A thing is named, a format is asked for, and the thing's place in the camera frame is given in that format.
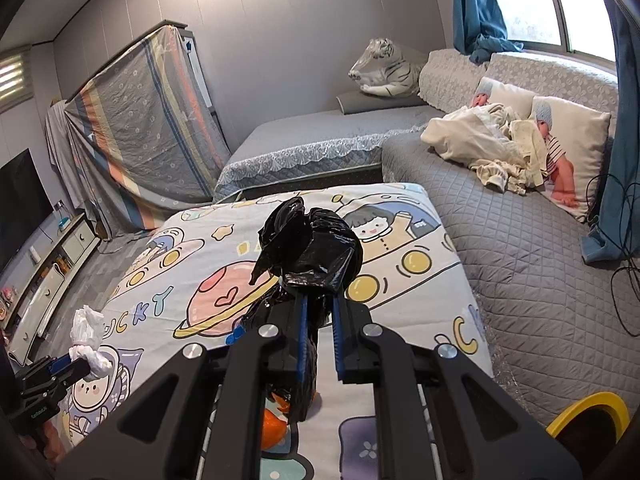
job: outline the pink planet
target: pink planet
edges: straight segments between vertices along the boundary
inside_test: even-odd
[[[263,274],[249,285],[255,262],[236,262],[222,267],[204,280],[187,307],[187,319],[174,330],[174,337],[222,336],[231,333],[233,323],[276,282]]]

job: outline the tiger plush in plastic wrap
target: tiger plush in plastic wrap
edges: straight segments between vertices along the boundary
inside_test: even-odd
[[[424,62],[406,59],[400,47],[388,38],[369,41],[369,46],[349,70],[349,77],[366,94],[381,97],[405,96],[418,90]]]

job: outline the blue knit hat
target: blue knit hat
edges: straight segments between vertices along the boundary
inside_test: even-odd
[[[485,94],[487,97],[491,97],[491,90],[494,89],[494,84],[489,81],[488,79],[485,79],[484,77],[480,80],[480,84],[478,85],[478,88],[476,89],[476,93],[474,94],[474,97],[476,97],[477,95],[480,94]]]
[[[537,121],[545,121],[549,127],[549,131],[554,127],[554,119],[551,115],[551,106],[546,101],[540,100],[536,102],[536,107],[533,110],[533,116]]]

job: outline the blue curtain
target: blue curtain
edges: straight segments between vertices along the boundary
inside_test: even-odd
[[[522,44],[507,40],[498,0],[453,0],[453,46],[480,64],[494,52],[519,52]]]
[[[640,31],[614,0],[604,0],[618,67],[618,124],[600,217],[582,239],[586,263],[619,260],[640,251]]]

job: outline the white drawer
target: white drawer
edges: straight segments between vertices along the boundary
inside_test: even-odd
[[[74,236],[82,244],[83,249],[86,249],[95,238],[94,234],[91,232],[89,224],[85,221],[80,222],[78,227],[74,229]]]
[[[62,248],[73,263],[76,263],[84,253],[84,245],[76,238],[74,233],[66,237],[65,241],[62,242]]]
[[[42,280],[33,298],[31,298],[27,308],[24,309],[20,324],[15,330],[14,338],[9,345],[9,352],[21,365],[27,359],[29,348],[31,348],[31,343],[44,313],[64,281],[65,279],[57,270],[57,266],[53,265],[44,280]]]

